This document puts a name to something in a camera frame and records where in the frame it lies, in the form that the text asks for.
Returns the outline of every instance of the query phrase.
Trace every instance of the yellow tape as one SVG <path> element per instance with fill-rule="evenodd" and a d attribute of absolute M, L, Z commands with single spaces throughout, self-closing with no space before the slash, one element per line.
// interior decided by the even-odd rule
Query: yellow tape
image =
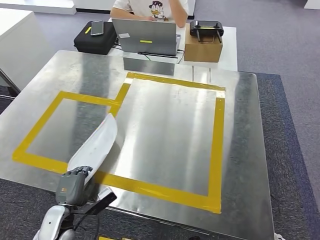
<path fill-rule="evenodd" d="M 23 141 L 22 141 L 12 155 L 14 160 L 19 160 L 19 157 L 23 155 L 27 148 L 35 139 L 40 130 L 58 107 L 63 99 L 63 93 L 60 92 L 57 96 L 48 107 L 35 125 L 29 132 Z"/>
<path fill-rule="evenodd" d="M 128 78 L 150 80 L 158 83 L 176 84 L 185 87 L 208 89 L 214 91 L 225 91 L 224 87 L 214 86 L 198 82 L 189 82 L 173 78 L 149 76 L 129 72 Z M 50 159 L 32 153 L 27 153 L 27 148 L 38 134 L 38 132 L 54 112 L 63 99 L 70 99 L 79 102 L 111 106 L 110 113 L 116 116 L 121 105 L 128 92 L 131 84 L 123 83 L 115 100 L 102 97 L 89 96 L 71 92 L 60 92 L 26 137 L 12 155 L 15 161 L 31 165 L 36 168 L 62 174 L 67 169 L 67 163 Z M 152 183 L 116 176 L 110 173 L 97 171 L 95 175 L 97 183 L 124 189 L 149 197 L 183 204 L 194 208 L 207 210 L 213 213 L 220 213 L 221 210 L 221 171 L 223 158 L 223 139 L 225 99 L 217 97 L 216 100 L 214 133 L 209 168 L 208 196 L 168 188 Z"/>
<path fill-rule="evenodd" d="M 104 172 L 103 174 L 101 174 L 101 172 L 98 172 L 94 177 L 98 183 L 103 183 L 104 185 L 127 190 L 130 192 L 143 194 L 146 196 L 198 209 L 204 209 L 211 212 L 220 211 L 220 209 L 216 209 L 215 206 L 211 203 L 211 199 L 204 195 L 198 195 L 113 174 L 106 174 Z"/>
<path fill-rule="evenodd" d="M 115 97 L 115 101 L 118 103 L 120 103 L 119 105 L 114 105 L 110 108 L 109 111 L 110 114 L 112 114 L 114 117 L 115 117 L 118 114 L 118 111 L 122 106 L 122 102 L 128 92 L 131 84 L 128 83 L 123 83 L 122 86 L 118 91 L 118 95 Z"/>
<path fill-rule="evenodd" d="M 90 26 L 90 27 L 88 27 L 88 29 L 87 29 L 87 31 L 85 31 L 85 32 L 85 34 L 88 34 L 90 30 L 91 29 L 91 27 Z"/>
<path fill-rule="evenodd" d="M 122 102 L 118 102 L 118 101 L 112 100 L 112 99 L 98 97 L 98 96 L 84 95 L 84 94 L 73 93 L 73 92 L 60 91 L 60 94 L 62 94 L 62 97 L 64 99 L 70 99 L 70 100 L 88 103 L 88 104 L 119 107 L 122 103 Z"/>
<path fill-rule="evenodd" d="M 152 41 L 147 41 L 147 40 L 140 40 L 140 42 L 143 43 L 143 44 L 152 44 L 152 43 Z"/>
<path fill-rule="evenodd" d="M 225 99 L 217 97 L 215 102 L 214 132 L 211 150 L 208 196 L 221 199 L 223 169 L 223 127 L 225 122 Z"/>
<path fill-rule="evenodd" d="M 128 72 L 127 74 L 127 78 L 150 80 L 153 82 L 165 83 L 165 84 L 176 84 L 176 85 L 180 85 L 180 86 L 189 87 L 189 88 L 196 88 L 196 89 L 208 89 L 208 90 L 223 91 L 223 92 L 226 91 L 226 88 L 222 86 L 210 85 L 210 84 L 195 82 L 195 81 L 184 81 L 184 80 L 178 80 L 174 78 L 167 78 L 167 77 L 161 77 L 161 76 L 152 76 L 152 75 L 133 73 L 133 72 Z"/>

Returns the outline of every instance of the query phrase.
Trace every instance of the white t-shirt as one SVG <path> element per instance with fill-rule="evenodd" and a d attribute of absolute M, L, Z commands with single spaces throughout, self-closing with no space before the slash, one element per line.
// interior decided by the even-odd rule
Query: white t-shirt
<path fill-rule="evenodd" d="M 186 14 L 189 14 L 188 0 L 180 0 L 180 2 Z M 116 0 L 113 7 L 143 17 L 154 17 L 165 21 L 173 19 L 169 0 Z"/>

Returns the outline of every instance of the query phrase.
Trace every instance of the stainless steel tabletop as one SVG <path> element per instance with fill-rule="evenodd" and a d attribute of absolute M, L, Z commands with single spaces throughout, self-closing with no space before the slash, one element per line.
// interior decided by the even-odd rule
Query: stainless steel tabletop
<path fill-rule="evenodd" d="M 0 115 L 0 178 L 56 191 L 58 173 L 13 161 L 13 152 L 60 91 L 114 100 L 129 72 L 224 87 L 222 169 L 210 172 L 220 92 L 137 77 L 129 79 L 118 136 L 100 170 L 196 196 L 208 195 L 209 178 L 220 172 L 220 213 L 116 187 L 112 207 L 204 233 L 273 239 L 257 82 L 250 73 L 59 51 Z M 67 163 L 109 109 L 63 99 L 26 152 Z"/>

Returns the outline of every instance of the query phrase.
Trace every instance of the person's arm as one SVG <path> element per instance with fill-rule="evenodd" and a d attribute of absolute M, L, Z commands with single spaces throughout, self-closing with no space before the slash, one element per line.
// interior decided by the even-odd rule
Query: person's arm
<path fill-rule="evenodd" d="M 131 14 L 128 11 L 112 7 L 111 10 L 110 16 L 112 19 L 133 19 L 133 20 L 146 20 L 146 21 L 155 21 L 155 18 L 152 16 L 137 16 Z"/>
<path fill-rule="evenodd" d="M 169 0 L 171 11 L 174 22 L 179 28 L 183 28 L 187 21 L 188 14 L 181 4 L 180 0 Z"/>

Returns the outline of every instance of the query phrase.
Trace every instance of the laptop lid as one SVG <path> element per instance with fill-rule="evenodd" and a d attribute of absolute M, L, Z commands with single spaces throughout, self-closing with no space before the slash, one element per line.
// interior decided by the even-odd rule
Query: laptop lid
<path fill-rule="evenodd" d="M 114 18 L 112 21 L 125 52 L 177 54 L 175 23 Z"/>

